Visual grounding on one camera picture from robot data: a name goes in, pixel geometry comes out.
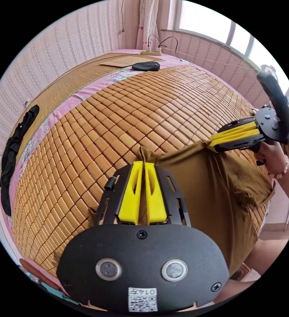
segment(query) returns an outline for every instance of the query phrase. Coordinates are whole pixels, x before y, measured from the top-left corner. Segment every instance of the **window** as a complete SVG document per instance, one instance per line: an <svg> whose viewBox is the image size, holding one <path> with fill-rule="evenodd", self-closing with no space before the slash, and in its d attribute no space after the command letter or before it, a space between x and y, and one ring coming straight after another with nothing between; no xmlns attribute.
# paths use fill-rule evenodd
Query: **window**
<svg viewBox="0 0 289 317"><path fill-rule="evenodd" d="M235 33L231 42L231 47L238 50L242 54L246 53L248 43L250 40L250 33L247 32L240 25L236 24Z"/></svg>
<svg viewBox="0 0 289 317"><path fill-rule="evenodd" d="M215 40L231 47L235 54L240 53L240 57L247 62L255 64L257 69L262 65L272 66L278 78L279 85L284 94L289 89L289 80L269 53L269 51L249 32L240 25L235 24L233 32L232 25L235 23L222 14L213 11L199 4L178 0L178 10L176 13L175 30L187 32L204 37L206 40Z"/></svg>
<svg viewBox="0 0 289 317"><path fill-rule="evenodd" d="M231 20L222 14L190 1L182 1L179 29L203 34L225 43L230 26Z"/></svg>
<svg viewBox="0 0 289 317"><path fill-rule="evenodd" d="M249 59L258 67L261 65L272 66L276 70L276 75L282 92L284 94L287 92L289 88L289 79L277 61L257 39L254 40L254 45L249 55Z"/></svg>

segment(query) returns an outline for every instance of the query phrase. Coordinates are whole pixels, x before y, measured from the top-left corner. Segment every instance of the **curtain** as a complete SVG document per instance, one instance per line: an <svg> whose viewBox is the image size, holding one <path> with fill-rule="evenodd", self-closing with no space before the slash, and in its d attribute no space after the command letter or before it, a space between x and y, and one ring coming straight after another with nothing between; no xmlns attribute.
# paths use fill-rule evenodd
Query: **curtain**
<svg viewBox="0 0 289 317"><path fill-rule="evenodd" d="M157 13L159 0L140 0L139 30L137 36L137 49L145 50L148 46L148 37L153 34L158 35ZM158 46L158 40L151 36L149 46L153 49Z"/></svg>

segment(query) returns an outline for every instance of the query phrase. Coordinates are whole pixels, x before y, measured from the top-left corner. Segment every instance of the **bamboo mat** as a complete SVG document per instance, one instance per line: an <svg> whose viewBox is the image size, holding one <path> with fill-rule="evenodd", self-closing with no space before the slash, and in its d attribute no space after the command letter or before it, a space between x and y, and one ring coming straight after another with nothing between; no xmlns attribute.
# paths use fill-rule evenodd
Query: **bamboo mat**
<svg viewBox="0 0 289 317"><path fill-rule="evenodd" d="M62 254L89 227L88 208L98 206L108 177L132 163L140 145L175 151L250 115L235 92L189 65L138 74L94 94L55 124L19 181L12 224L21 254L55 276L54 252ZM255 164L251 152L236 154ZM252 211L257 230L265 210Z"/></svg>
<svg viewBox="0 0 289 317"><path fill-rule="evenodd" d="M69 98L71 95L73 95L89 83L121 69L121 67L101 65L101 63L105 61L108 62L122 56L136 56L142 58L143 61L146 61L148 59L159 61L158 58L146 55L109 53L80 64L67 73L63 74L53 83L51 83L47 88L45 88L35 99L33 99L30 105L24 111L24 113L27 112L35 104L39 105L40 107L39 114L37 115L34 123L31 125L23 138L20 150L17 154L17 162L27 143L36 132L38 127L48 117L48 115L67 98ZM24 113L20 117L20 120L16 123L10 136L13 134L17 124L22 121Z"/></svg>

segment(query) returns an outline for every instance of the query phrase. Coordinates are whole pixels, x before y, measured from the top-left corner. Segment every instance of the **hand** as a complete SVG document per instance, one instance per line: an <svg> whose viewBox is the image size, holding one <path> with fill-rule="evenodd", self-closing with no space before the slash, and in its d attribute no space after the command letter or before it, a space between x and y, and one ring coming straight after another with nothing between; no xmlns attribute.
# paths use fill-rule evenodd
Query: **hand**
<svg viewBox="0 0 289 317"><path fill-rule="evenodd" d="M255 158L258 161L265 160L265 167L272 175L281 174L287 163L280 143L275 141L270 144L262 142L259 152L255 153Z"/></svg>

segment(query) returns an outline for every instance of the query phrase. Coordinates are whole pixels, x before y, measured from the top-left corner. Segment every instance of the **striped wallpaper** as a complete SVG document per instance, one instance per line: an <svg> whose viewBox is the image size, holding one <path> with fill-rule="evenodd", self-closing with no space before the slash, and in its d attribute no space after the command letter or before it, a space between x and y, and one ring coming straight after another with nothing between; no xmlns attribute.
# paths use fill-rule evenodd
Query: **striped wallpaper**
<svg viewBox="0 0 289 317"><path fill-rule="evenodd" d="M19 53L0 81L0 155L24 102L71 68L117 49L134 49L140 0L101 1L58 20Z"/></svg>

